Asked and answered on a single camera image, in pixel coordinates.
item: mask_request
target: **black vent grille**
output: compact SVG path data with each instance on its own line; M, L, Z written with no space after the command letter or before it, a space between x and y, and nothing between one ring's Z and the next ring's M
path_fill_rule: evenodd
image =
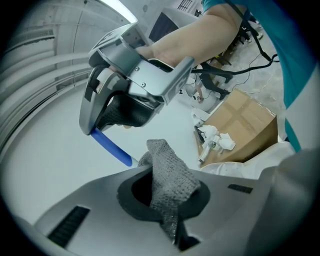
M250 194L251 191L253 190L252 187L241 186L241 185L237 185L237 184L230 184L230 185L228 186L228 188L229 188L229 189L232 189L232 190L239 191L239 192L247 193L247 194Z
M65 248L89 212L87 208L76 206L48 235L48 238Z

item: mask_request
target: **person's arm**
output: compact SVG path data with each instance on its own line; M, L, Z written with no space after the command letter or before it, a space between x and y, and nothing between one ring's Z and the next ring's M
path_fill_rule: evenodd
M242 13L246 7L237 5ZM242 19L228 4L208 9L197 21L181 27L149 47L136 50L147 59L156 58L175 67L186 56L198 65L220 54L236 37Z

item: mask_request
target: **blue handle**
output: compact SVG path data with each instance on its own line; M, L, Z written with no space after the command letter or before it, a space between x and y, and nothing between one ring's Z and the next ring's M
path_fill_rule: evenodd
M109 151L115 158L124 163L126 166L131 167L136 162L129 154L124 152L120 147L113 143L106 135L98 128L91 132L91 136L107 151Z

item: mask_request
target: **knit fabric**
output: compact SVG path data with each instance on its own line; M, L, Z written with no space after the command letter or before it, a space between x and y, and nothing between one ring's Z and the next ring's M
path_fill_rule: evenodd
M189 199L200 187L200 182L165 139L150 139L146 145L148 152L140 159L139 166L152 165L150 207L161 213L161 227L174 241L178 226L178 206Z

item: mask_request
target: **black opening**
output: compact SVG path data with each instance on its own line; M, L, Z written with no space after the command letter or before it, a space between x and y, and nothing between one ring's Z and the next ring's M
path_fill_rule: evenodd
M146 206L150 206L152 199L152 171L132 184L133 196Z
M177 246L180 251L185 251L199 243L200 241L198 239L193 236L188 236L184 223L179 221L174 241L175 246Z

